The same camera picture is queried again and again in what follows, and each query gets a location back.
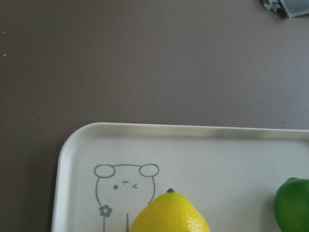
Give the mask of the yellow lemon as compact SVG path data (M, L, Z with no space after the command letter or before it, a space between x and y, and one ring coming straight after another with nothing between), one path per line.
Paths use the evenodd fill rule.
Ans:
M209 232L204 217L173 189L158 196L135 218L131 232Z

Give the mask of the green lime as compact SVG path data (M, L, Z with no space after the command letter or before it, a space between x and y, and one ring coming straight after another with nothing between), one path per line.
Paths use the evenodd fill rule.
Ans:
M275 218L282 232L309 230L309 180L292 177L277 190Z

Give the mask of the cream rabbit tray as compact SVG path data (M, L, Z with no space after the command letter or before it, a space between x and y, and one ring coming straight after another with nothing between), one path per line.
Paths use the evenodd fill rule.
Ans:
M173 189L213 232L277 232L277 189L308 176L306 130L93 123L61 149L52 231L127 232Z

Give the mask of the grey folded cloth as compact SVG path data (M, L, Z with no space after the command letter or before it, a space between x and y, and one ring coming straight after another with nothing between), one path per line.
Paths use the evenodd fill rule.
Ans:
M307 15L309 0L262 0L266 9L273 12L282 11L287 18Z

